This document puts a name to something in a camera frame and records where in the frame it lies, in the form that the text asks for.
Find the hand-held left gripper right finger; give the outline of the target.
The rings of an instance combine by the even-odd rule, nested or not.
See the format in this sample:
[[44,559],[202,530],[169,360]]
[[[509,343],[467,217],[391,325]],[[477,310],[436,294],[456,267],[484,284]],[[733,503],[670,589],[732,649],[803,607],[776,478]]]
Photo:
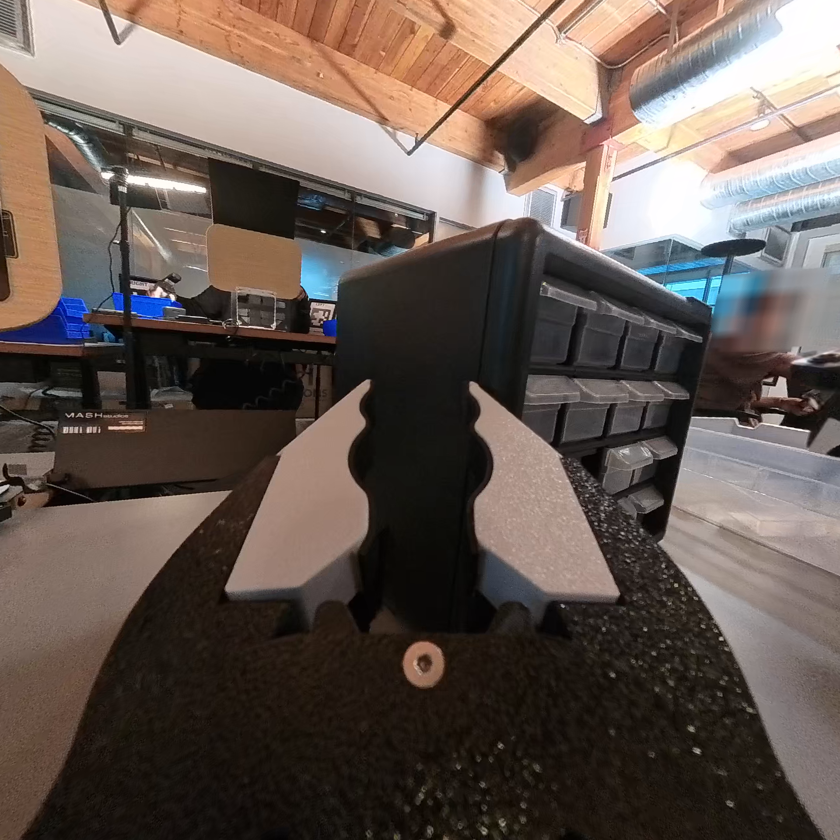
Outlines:
[[479,593],[496,608],[617,604],[621,593],[560,455],[477,383],[469,394],[490,462],[472,503]]

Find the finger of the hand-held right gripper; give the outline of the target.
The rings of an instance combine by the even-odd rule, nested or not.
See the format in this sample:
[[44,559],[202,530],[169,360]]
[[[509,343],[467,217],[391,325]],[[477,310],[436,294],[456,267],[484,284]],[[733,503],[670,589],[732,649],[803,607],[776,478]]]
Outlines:
[[807,450],[816,455],[839,457],[839,391],[834,392],[816,415],[808,434]]

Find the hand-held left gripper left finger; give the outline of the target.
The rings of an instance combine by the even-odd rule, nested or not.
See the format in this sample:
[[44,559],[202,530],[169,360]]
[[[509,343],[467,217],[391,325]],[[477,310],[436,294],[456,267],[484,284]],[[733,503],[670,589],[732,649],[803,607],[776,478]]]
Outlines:
[[362,405],[370,389],[370,380],[357,385],[280,451],[227,579],[229,600],[317,610],[348,605],[358,594],[370,504],[350,456],[367,428]]

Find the clear plastic storage bin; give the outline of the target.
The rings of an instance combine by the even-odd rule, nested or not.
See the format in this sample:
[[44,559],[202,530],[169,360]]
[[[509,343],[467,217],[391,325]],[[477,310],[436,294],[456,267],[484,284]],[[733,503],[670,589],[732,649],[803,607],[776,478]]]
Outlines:
[[839,460],[809,434],[732,418],[695,418],[674,509],[839,575]]

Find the rows of clear cabinet drawers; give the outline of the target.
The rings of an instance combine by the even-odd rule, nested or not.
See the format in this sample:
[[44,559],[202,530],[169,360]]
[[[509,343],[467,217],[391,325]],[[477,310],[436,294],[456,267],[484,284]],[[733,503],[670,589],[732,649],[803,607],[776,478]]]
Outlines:
[[521,419],[661,535],[705,348],[675,315],[545,278]]

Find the black drawer cabinet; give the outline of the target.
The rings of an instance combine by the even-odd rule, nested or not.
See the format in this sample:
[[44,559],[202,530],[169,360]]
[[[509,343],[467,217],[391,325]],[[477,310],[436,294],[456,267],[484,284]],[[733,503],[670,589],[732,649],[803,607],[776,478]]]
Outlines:
[[371,500],[364,592],[412,629],[462,632],[489,622],[471,508],[490,462],[474,432],[469,384],[522,421],[545,278],[675,315],[701,327],[707,348],[708,305],[527,218],[354,269],[339,282],[335,397],[371,381],[370,425],[355,461]]

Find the brown MASH cardboard box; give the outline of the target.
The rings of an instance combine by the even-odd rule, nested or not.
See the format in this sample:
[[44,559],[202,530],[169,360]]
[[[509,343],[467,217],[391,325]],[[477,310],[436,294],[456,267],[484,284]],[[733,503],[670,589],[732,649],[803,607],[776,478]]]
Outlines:
[[64,413],[54,473],[73,490],[237,477],[296,436],[289,411],[155,408]]

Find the round black lamp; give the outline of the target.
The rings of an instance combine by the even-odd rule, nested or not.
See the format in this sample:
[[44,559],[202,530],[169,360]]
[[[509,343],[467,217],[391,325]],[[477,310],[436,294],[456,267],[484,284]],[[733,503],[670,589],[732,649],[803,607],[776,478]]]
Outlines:
[[700,257],[706,268],[719,271],[723,279],[732,272],[736,258],[758,254],[766,245],[761,238],[730,238],[704,246]]

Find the clear acrylic stand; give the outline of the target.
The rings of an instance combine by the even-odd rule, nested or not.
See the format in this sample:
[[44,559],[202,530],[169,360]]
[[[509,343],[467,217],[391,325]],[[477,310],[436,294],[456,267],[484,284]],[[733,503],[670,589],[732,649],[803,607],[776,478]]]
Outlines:
[[237,287],[230,293],[230,318],[238,327],[282,329],[286,302],[266,290]]

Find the wooden desk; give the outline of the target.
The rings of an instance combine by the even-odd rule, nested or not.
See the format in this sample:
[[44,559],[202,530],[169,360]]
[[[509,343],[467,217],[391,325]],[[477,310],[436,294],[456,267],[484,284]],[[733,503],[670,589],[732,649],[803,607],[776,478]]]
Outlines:
[[98,361],[123,357],[120,343],[29,343],[1,342],[1,355],[34,358]]
[[264,328],[242,327],[237,324],[188,322],[183,320],[168,320],[164,318],[138,318],[132,316],[132,327],[146,331],[169,333],[184,333],[191,335],[211,335],[214,337],[229,337],[244,340],[267,340],[275,342],[294,343],[295,345],[318,345],[332,348],[336,345],[335,337],[317,333],[298,333]]

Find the black tripod stand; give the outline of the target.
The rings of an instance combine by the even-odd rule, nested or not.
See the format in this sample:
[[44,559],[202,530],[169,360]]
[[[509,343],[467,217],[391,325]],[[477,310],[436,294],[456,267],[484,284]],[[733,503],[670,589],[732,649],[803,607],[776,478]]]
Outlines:
[[146,378],[145,358],[133,329],[131,309],[131,253],[130,253],[130,207],[128,170],[124,166],[112,169],[109,189],[111,197],[119,207],[119,288],[122,294],[122,342],[125,359],[127,407],[131,410],[147,410],[151,406],[150,391]]

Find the stack of blue bins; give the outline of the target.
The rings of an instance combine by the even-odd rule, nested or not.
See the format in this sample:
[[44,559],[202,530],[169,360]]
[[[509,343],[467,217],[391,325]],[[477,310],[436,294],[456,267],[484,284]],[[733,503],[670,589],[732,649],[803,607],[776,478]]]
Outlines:
[[81,344],[90,339],[90,327],[85,322],[89,312],[81,298],[62,296],[47,318],[26,328],[1,333],[1,341],[43,344]]

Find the silver air duct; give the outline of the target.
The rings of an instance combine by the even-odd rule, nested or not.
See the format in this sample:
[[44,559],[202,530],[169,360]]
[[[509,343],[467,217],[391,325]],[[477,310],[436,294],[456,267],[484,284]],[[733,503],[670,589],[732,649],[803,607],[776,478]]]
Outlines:
[[839,146],[813,141],[762,159],[708,174],[700,184],[700,203],[709,209],[788,192],[839,176]]
[[743,2],[635,69],[628,90],[634,117],[666,128],[746,88],[784,74],[791,45],[788,2]]

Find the white wall vent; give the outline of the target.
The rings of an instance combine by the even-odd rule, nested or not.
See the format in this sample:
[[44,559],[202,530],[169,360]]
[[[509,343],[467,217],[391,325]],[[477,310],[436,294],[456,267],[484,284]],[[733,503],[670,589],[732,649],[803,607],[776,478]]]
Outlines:
[[526,195],[524,214],[545,227],[554,227],[557,206],[562,193],[550,186],[543,186]]
[[28,56],[35,54],[29,1],[1,1],[1,47]]

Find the wooden post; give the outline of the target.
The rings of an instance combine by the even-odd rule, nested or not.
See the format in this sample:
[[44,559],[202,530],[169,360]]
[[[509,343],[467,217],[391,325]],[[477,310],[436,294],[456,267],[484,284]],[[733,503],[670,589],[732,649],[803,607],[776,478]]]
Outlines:
[[576,238],[594,250],[602,247],[606,208],[610,195],[617,150],[613,143],[602,143],[588,151]]

